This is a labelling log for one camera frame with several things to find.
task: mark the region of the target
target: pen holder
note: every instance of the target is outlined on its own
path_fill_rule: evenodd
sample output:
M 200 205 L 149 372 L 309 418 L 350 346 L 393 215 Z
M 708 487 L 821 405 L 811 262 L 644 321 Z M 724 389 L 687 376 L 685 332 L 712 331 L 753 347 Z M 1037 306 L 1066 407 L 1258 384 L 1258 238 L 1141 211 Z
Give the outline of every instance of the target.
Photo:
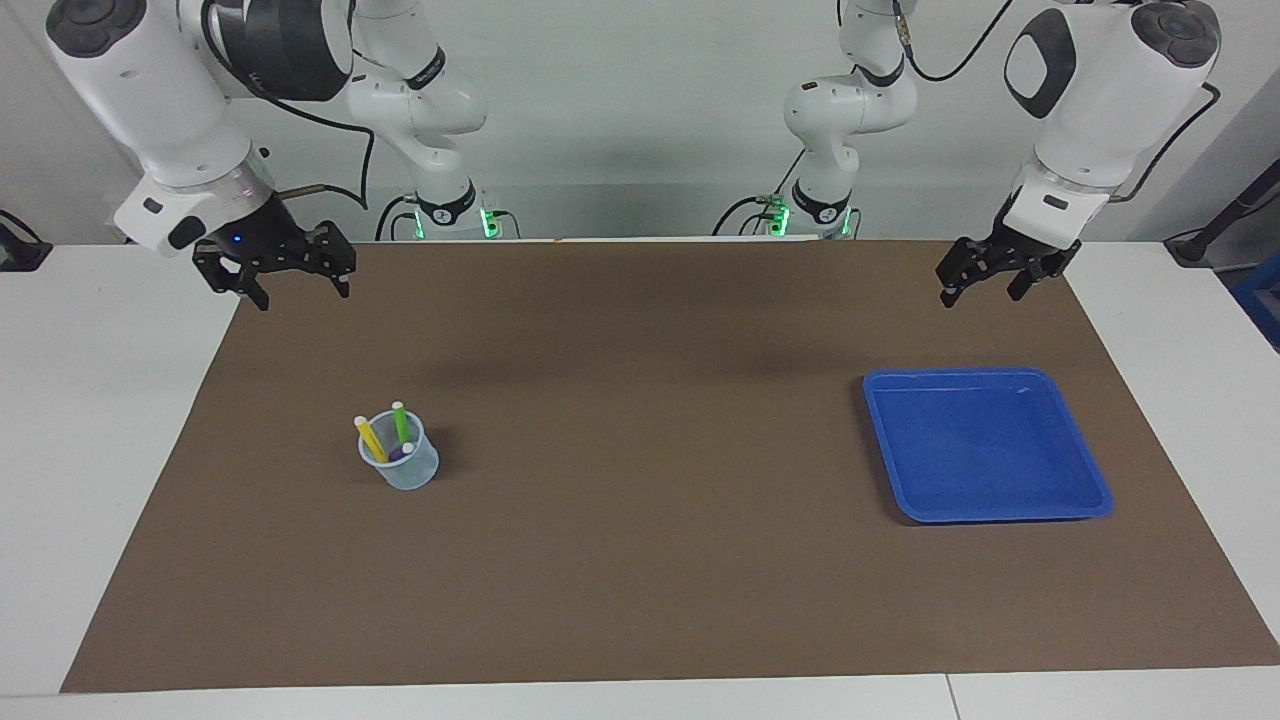
M 371 468 L 381 473 L 383 478 L 389 486 L 396 489 L 417 489 L 428 483 L 435 471 L 440 468 L 440 455 L 431 446 L 431 441 L 426 439 L 426 430 L 422 428 L 422 420 L 412 413 L 408 415 L 410 434 L 415 436 L 410 442 L 413 443 L 413 452 L 401 457 L 394 462 L 379 462 L 374 460 L 369 447 L 365 446 L 364 439 L 356 441 L 356 448 L 360 451 L 360 457 L 364 459 Z M 378 441 L 383 443 L 383 447 L 388 450 L 399 447 L 399 437 L 396 434 L 396 414 L 388 410 L 369 421 L 369 425 L 374 429 L 374 434 L 378 436 Z

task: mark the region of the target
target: blue plastic tray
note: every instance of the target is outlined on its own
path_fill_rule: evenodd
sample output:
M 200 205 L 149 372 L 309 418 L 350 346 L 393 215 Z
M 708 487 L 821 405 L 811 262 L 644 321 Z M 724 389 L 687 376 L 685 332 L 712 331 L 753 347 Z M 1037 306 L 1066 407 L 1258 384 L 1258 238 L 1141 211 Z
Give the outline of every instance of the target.
M 914 520 L 1111 512 L 1111 491 L 1062 393 L 1041 370 L 879 370 L 863 389 L 893 497 Z

